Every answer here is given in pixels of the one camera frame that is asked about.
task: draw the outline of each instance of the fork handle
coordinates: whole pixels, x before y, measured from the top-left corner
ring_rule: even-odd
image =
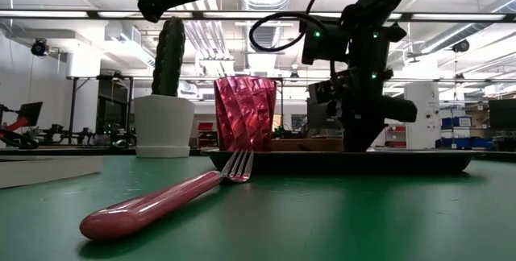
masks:
[[[126,237],[216,187],[222,180],[220,172],[207,172],[181,184],[91,213],[82,220],[79,229],[85,237],[95,241]]]

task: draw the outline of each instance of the security camera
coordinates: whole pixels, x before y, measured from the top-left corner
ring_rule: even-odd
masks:
[[[48,56],[50,48],[47,45],[46,39],[36,39],[31,48],[32,55],[34,56]]]
[[[469,42],[465,39],[451,46],[454,52],[467,52],[469,50]]]

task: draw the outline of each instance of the table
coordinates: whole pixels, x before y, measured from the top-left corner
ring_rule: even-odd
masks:
[[[480,160],[460,176],[256,175],[122,242],[78,230],[94,210],[210,169],[201,156],[106,156],[99,175],[0,190],[1,259],[516,260],[516,165]]]

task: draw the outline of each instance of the white pot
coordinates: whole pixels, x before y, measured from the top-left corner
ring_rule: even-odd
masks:
[[[188,157],[195,104],[184,98],[150,95],[135,99],[138,157]]]

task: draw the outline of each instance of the black cable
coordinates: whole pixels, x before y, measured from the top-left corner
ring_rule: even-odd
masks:
[[[251,30],[249,31],[249,41],[251,42],[252,46],[254,48],[261,50],[262,52],[280,52],[280,51],[285,50],[286,48],[290,48],[293,45],[297,44],[302,39],[302,37],[305,35],[304,31],[302,31],[299,34],[299,36],[296,39],[294,39],[293,41],[291,41],[290,43],[280,46],[280,47],[276,47],[276,48],[262,47],[255,40],[254,33],[258,27],[260,27],[262,24],[264,24],[270,20],[281,19],[281,18],[285,18],[285,17],[296,18],[299,20],[305,20],[308,22],[312,22],[312,23],[316,24],[322,30],[324,35],[327,35],[328,30],[324,27],[323,23],[321,23],[315,17],[310,16],[310,11],[311,11],[314,3],[315,3],[315,0],[310,0],[310,2],[308,3],[308,6],[306,7],[306,13],[296,12],[296,11],[280,11],[280,12],[271,14],[269,16],[266,16],[266,17],[258,20],[255,24],[252,25]],[[330,60],[330,75],[331,75],[331,79],[334,80],[336,77],[334,60]]]
[[[7,144],[11,147],[17,147],[19,149],[36,149],[39,146],[39,144],[35,140],[30,139],[27,136],[20,135],[13,131],[0,129],[0,135],[3,135],[3,137],[0,138],[0,141],[4,142],[5,144]],[[21,143],[16,143],[16,142],[10,141],[9,139],[20,139],[22,142],[25,141],[29,144],[24,145]]]

